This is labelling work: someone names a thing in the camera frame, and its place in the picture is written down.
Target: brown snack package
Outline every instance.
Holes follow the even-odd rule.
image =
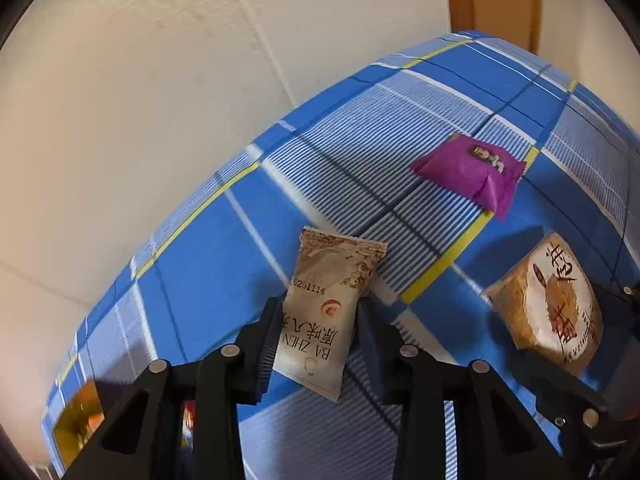
[[[517,348],[532,348],[574,375],[602,339],[600,307],[582,267],[558,233],[547,235],[484,292]]]
[[[302,229],[273,369],[334,402],[358,298],[386,244]]]

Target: blue plaid tablecloth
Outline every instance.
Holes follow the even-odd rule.
[[[506,220],[410,171],[456,131],[530,163]],[[133,381],[158,357],[200,359],[257,319],[286,290],[309,224],[388,242],[372,288],[388,321],[441,360],[490,362],[534,414],[509,370],[511,338],[480,293],[550,231],[593,283],[633,285],[639,186],[640,137],[519,47],[467,31],[380,59],[257,137],[132,257],[78,328],[50,391],[42,433],[51,459],[62,473],[52,430],[87,380]],[[630,326],[624,309],[601,309],[603,340],[581,377],[600,390]],[[247,478],[390,478],[400,411],[377,403],[358,349],[337,404],[274,372],[263,402],[239,407],[239,418]],[[450,404],[446,428],[455,478]]]

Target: snack package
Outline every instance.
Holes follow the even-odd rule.
[[[305,227],[273,369],[336,401],[356,304],[386,244]]]
[[[591,283],[558,233],[546,236],[484,292],[518,348],[533,348],[574,375],[602,339]]]
[[[507,150],[455,133],[411,164],[423,178],[505,218],[527,164]]]

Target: silver bolt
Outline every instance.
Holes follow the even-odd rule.
[[[586,410],[584,410],[584,413],[582,414],[582,422],[587,428],[592,430],[598,425],[599,420],[600,415],[598,415],[598,412],[596,410],[594,410],[593,408],[587,408]]]
[[[485,374],[491,369],[491,367],[489,366],[489,363],[487,361],[482,361],[482,359],[478,359],[474,361],[471,364],[471,367],[478,374]]]
[[[240,347],[238,345],[224,345],[220,353],[224,357],[236,357],[240,353]]]
[[[400,347],[400,355],[402,357],[416,357],[418,349],[414,345],[402,345]]]
[[[156,359],[149,365],[149,371],[153,374],[159,374],[166,370],[166,361],[164,359]]]

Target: yellow stripe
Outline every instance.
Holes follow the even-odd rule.
[[[193,213],[189,215],[189,217],[184,222],[180,224],[180,227],[178,227],[171,234],[171,236],[169,236],[167,240],[165,240],[165,242],[160,247],[158,247],[156,252],[152,254],[151,258],[149,258],[148,262],[144,264],[142,268],[138,271],[138,273],[136,274],[136,279],[139,280],[142,277],[142,275],[152,267],[155,261],[159,258],[160,254],[164,253],[164,250],[171,244],[171,242],[173,242],[177,238],[177,236],[182,231],[184,231],[191,222],[193,222],[196,216],[198,216],[207,208],[209,204],[211,204],[215,199],[217,199],[220,195],[222,195],[227,189],[233,186],[233,184],[235,184],[238,180],[240,180],[244,176],[247,176],[253,170],[256,170],[259,166],[260,166],[260,162],[256,161],[252,165],[250,165],[248,168],[244,168],[244,170],[236,174],[236,176],[234,176],[233,178],[229,179],[229,181],[225,182],[213,195],[207,198]]]
[[[531,147],[529,152],[524,158],[524,162],[527,163],[525,171],[528,171],[533,161],[536,160],[539,149]],[[415,280],[407,290],[405,290],[400,298],[406,304],[410,304],[420,296],[428,286],[431,285],[438,277],[449,268],[449,266],[455,262],[460,254],[469,246],[469,244],[480,234],[482,229],[489,223],[489,220],[494,216],[491,211],[482,211],[480,216],[469,226],[469,228],[462,233],[453,245],[445,251],[445,253],[425,271],[425,273]]]
[[[66,379],[66,376],[69,375],[71,368],[73,367],[73,365],[76,363],[77,360],[78,360],[78,352],[73,352],[69,356],[69,361],[66,362],[65,367],[62,369],[62,371],[60,372],[60,375],[56,379],[56,384],[58,386],[60,386],[60,384],[62,384],[63,381]]]
[[[402,68],[411,68],[412,66],[417,65],[418,63],[420,63],[421,61],[424,61],[425,59],[429,59],[430,57],[437,56],[438,54],[446,52],[447,50],[451,50],[452,48],[456,48],[457,46],[460,46],[462,44],[471,43],[472,41],[473,40],[461,40],[455,43],[450,43],[448,45],[442,46],[440,48],[437,48],[436,50],[433,50],[428,54],[425,54],[424,56],[420,56],[417,59],[412,59],[410,62],[402,65]]]

